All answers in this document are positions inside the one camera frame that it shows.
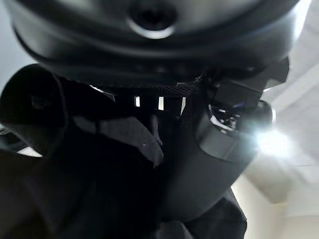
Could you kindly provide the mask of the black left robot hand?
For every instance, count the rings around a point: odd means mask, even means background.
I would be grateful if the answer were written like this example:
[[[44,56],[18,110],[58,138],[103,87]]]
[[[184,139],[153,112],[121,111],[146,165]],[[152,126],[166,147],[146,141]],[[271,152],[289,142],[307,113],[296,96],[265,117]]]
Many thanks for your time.
[[[276,119],[305,0],[6,0],[45,69],[115,96],[186,97],[163,165],[163,216],[204,214],[252,161]]]

